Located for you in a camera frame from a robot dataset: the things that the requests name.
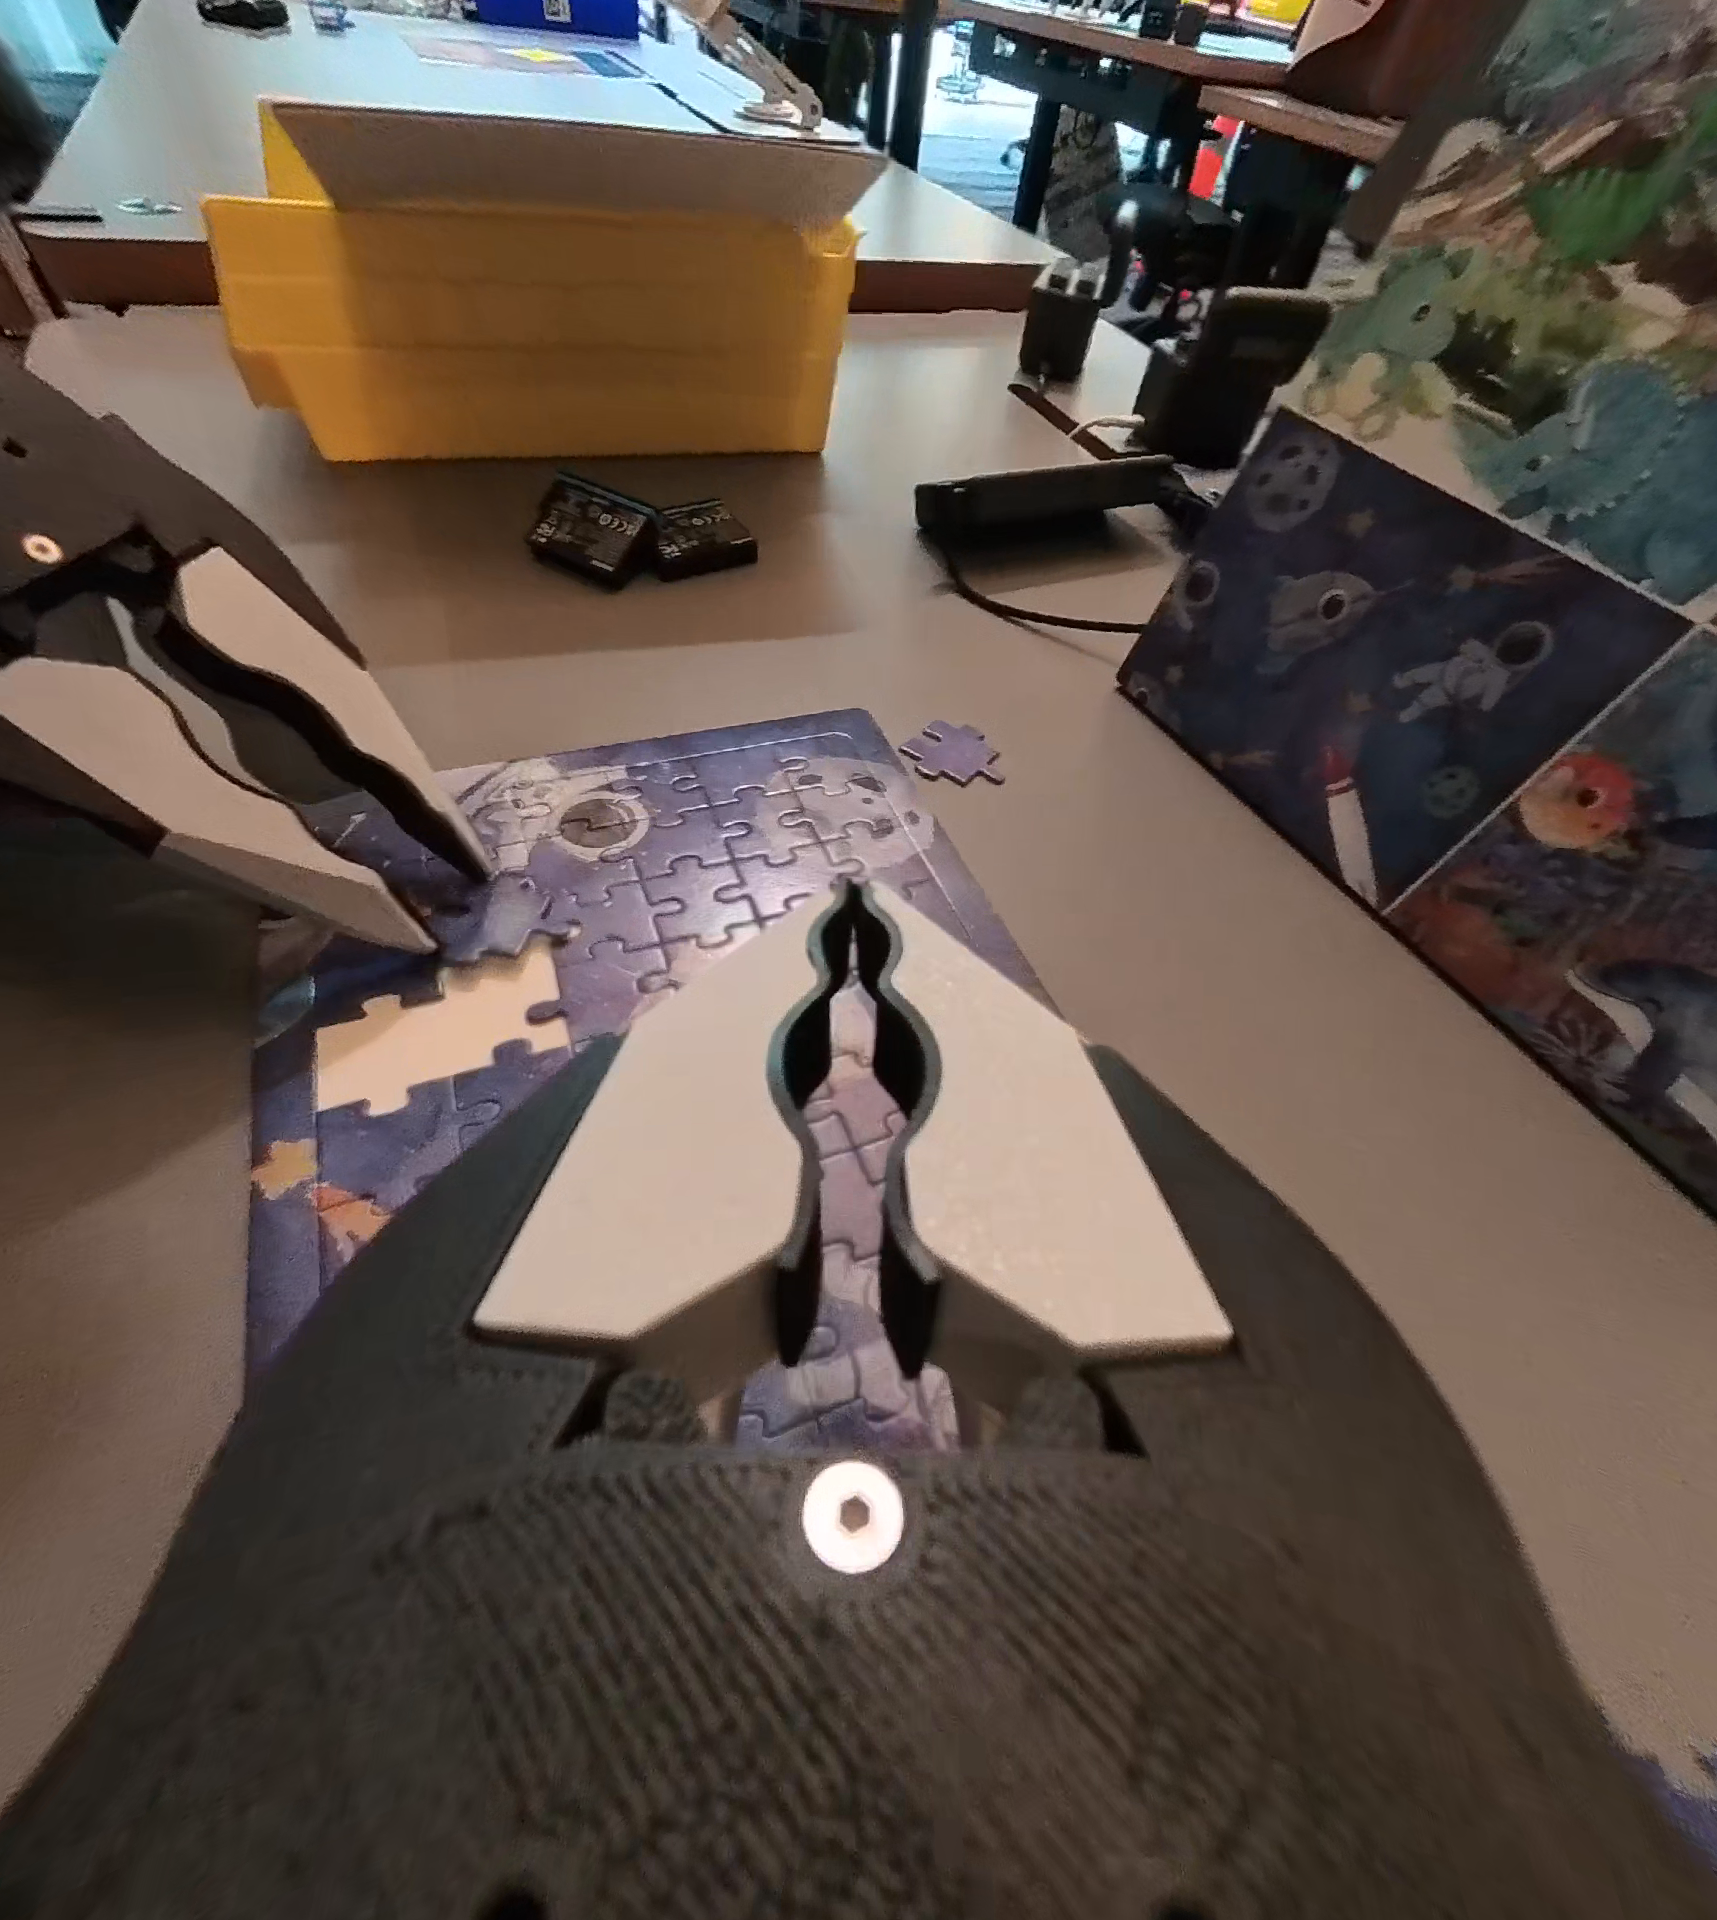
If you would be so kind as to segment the small black charger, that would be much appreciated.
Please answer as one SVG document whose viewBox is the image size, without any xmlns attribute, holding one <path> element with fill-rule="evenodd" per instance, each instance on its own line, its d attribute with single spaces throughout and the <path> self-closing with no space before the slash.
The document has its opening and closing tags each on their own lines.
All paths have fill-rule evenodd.
<svg viewBox="0 0 1717 1920">
<path fill-rule="evenodd" d="M 1035 280 L 1022 320 L 1016 370 L 1039 388 L 1080 379 L 1103 309 L 1103 276 L 1059 257 Z"/>
</svg>

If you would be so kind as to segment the yellow plastic bin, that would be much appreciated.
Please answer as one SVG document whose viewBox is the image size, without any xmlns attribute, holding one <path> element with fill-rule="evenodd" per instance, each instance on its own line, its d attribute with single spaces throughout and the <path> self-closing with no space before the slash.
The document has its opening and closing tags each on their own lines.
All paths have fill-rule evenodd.
<svg viewBox="0 0 1717 1920">
<path fill-rule="evenodd" d="M 817 454 L 851 213 L 199 202 L 249 400 L 332 464 Z"/>
</svg>

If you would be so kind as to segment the puzzle box lid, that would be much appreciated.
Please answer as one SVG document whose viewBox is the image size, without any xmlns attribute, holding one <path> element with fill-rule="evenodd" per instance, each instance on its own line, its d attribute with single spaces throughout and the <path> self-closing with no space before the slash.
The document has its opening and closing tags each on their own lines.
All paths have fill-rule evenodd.
<svg viewBox="0 0 1717 1920">
<path fill-rule="evenodd" d="M 1717 4 L 1409 129 L 1116 685 L 1717 1219 Z"/>
</svg>

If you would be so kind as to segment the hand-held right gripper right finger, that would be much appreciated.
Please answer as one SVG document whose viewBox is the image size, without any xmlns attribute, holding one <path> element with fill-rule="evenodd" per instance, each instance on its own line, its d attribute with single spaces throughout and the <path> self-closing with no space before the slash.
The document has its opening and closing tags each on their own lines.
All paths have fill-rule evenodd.
<svg viewBox="0 0 1717 1920">
<path fill-rule="evenodd" d="M 864 884 L 855 955 L 875 1071 L 905 1114 L 879 1248 L 903 1371 L 1016 1387 L 1222 1352 L 1226 1310 L 1077 1028 Z"/>
</svg>

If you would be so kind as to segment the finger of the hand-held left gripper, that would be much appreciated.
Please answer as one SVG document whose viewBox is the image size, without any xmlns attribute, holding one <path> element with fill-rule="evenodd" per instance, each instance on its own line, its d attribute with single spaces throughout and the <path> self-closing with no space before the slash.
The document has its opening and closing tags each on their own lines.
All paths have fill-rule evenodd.
<svg viewBox="0 0 1717 1920">
<path fill-rule="evenodd" d="M 269 728 L 280 726 L 421 847 L 472 882 L 491 876 L 469 816 L 366 665 L 225 549 L 178 565 L 158 638 L 187 683 L 228 713 L 252 711 L 239 751 L 252 772 L 269 772 Z"/>
<path fill-rule="evenodd" d="M 211 765 L 129 671 L 15 660 L 0 668 L 0 721 L 144 816 L 168 861 L 374 947 L 437 950 L 376 873 L 322 845 L 285 799 Z"/>
</svg>

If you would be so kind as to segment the black battery charger case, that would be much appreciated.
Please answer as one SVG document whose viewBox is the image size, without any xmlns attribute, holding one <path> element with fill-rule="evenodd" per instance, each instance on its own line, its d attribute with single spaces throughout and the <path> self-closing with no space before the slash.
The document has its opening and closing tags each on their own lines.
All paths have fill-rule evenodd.
<svg viewBox="0 0 1717 1920">
<path fill-rule="evenodd" d="M 1135 509 L 1159 509 L 1179 530 L 1194 531 L 1214 509 L 1214 498 L 1159 451 L 986 471 L 914 490 L 918 531 L 931 540 L 973 541 L 1087 525 Z"/>
</svg>

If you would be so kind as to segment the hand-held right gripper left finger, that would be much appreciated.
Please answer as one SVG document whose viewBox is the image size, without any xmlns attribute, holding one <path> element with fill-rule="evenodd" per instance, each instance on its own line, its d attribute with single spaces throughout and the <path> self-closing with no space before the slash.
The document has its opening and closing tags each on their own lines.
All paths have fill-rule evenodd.
<svg viewBox="0 0 1717 1920">
<path fill-rule="evenodd" d="M 796 1364 L 822 1294 L 822 1152 L 861 888 L 811 898 L 638 1015 L 472 1326 L 668 1377 Z"/>
</svg>

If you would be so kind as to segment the black device on stand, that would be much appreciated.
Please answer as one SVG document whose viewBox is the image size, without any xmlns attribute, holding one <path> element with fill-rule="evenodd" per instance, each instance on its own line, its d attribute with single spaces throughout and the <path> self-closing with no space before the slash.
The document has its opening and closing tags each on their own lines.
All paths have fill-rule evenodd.
<svg viewBox="0 0 1717 1920">
<path fill-rule="evenodd" d="M 1236 467 L 1329 320 L 1331 303 L 1303 289 L 1218 289 L 1188 345 L 1152 348 L 1135 395 L 1136 445 L 1183 467 Z"/>
</svg>

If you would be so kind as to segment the space jigsaw puzzle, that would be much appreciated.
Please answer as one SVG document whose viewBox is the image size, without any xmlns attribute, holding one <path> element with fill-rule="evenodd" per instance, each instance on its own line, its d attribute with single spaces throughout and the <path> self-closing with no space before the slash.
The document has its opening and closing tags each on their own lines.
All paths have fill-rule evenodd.
<svg viewBox="0 0 1717 1920">
<path fill-rule="evenodd" d="M 252 1062 L 244 1368 L 261 1380 L 339 1271 L 589 1043 L 842 882 L 890 891 L 1033 995 L 1043 987 L 871 713 L 842 710 L 469 765 L 441 775 L 497 873 L 573 900 L 578 929 L 448 965 L 337 937 L 266 1004 Z M 312 812 L 425 914 L 481 884 L 378 803 Z M 883 1183 L 903 1114 L 875 1005 L 834 1000 L 808 1116 L 822 1152 L 822 1294 L 794 1364 L 750 1373 L 755 1450 L 935 1451 L 960 1418 L 935 1364 L 903 1371 L 879 1310 Z"/>
</svg>

